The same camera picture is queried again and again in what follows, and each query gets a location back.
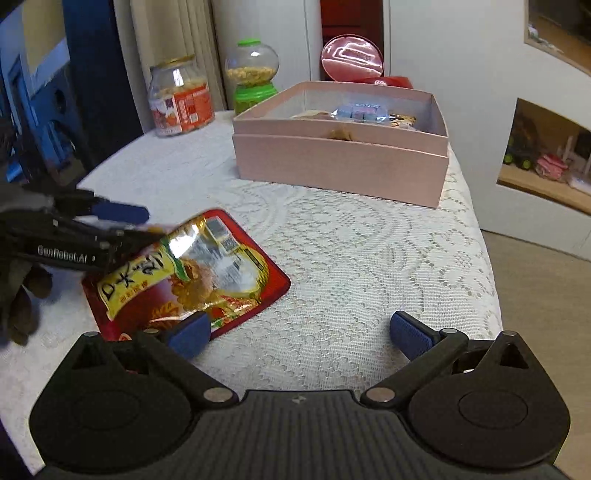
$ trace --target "red round container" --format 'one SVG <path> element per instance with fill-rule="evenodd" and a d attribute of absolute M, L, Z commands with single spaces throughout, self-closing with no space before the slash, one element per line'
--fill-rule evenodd
<path fill-rule="evenodd" d="M 322 49 L 320 59 L 324 71 L 336 82 L 355 82 L 381 77 L 384 73 L 384 58 L 379 48 L 357 35 L 333 38 Z"/>

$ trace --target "blue gripper pad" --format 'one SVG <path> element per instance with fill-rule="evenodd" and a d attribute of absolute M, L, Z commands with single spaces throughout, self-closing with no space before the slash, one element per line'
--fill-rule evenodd
<path fill-rule="evenodd" d="M 212 323 L 206 312 L 195 312 L 174 328 L 166 331 L 163 342 L 183 358 L 191 360 L 201 353 L 212 334 Z"/>
<path fill-rule="evenodd" d="M 101 220 L 133 223 L 134 225 L 141 225 L 150 219 L 150 213 L 146 207 L 127 203 L 98 202 L 92 206 L 90 211 Z"/>
<path fill-rule="evenodd" d="M 441 340 L 441 336 L 408 313 L 398 311 L 390 319 L 390 340 L 412 361 Z"/>

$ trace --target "red snack package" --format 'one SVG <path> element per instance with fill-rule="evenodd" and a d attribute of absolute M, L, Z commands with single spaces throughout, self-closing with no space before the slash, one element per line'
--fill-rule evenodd
<path fill-rule="evenodd" d="M 212 338 L 267 308 L 289 278 L 223 210 L 180 225 L 136 259 L 82 286 L 106 340 L 145 328 L 166 330 L 197 310 L 208 312 Z"/>
<path fill-rule="evenodd" d="M 554 154 L 546 154 L 538 158 L 535 171 L 540 177 L 550 180 L 560 180 L 568 167 L 560 157 Z"/>

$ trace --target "jar lid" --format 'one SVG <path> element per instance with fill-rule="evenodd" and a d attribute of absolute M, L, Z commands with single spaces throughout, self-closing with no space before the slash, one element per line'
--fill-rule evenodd
<path fill-rule="evenodd" d="M 258 38 L 243 38 L 242 40 L 238 41 L 239 47 L 247 47 L 249 45 L 258 45 L 261 43 L 261 40 Z"/>
<path fill-rule="evenodd" d="M 169 60 L 164 60 L 161 61 L 160 63 L 157 63 L 156 65 L 150 67 L 150 71 L 152 71 L 153 69 L 163 69 L 163 68 L 169 68 L 169 67 L 174 67 L 175 65 L 181 65 L 182 63 L 185 63 L 187 61 L 190 60 L 194 60 L 195 59 L 195 55 L 186 55 L 184 57 L 177 57 L 175 59 L 169 59 Z"/>

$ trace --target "open cardboard box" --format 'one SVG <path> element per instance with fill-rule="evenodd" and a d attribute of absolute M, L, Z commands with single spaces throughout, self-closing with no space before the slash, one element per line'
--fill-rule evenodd
<path fill-rule="evenodd" d="M 346 103 L 417 118 L 420 131 L 292 118 Z M 331 140 L 344 131 L 352 141 Z M 240 177 L 359 193 L 437 207 L 449 161 L 447 128 L 431 93 L 346 82 L 303 82 L 234 119 Z"/>

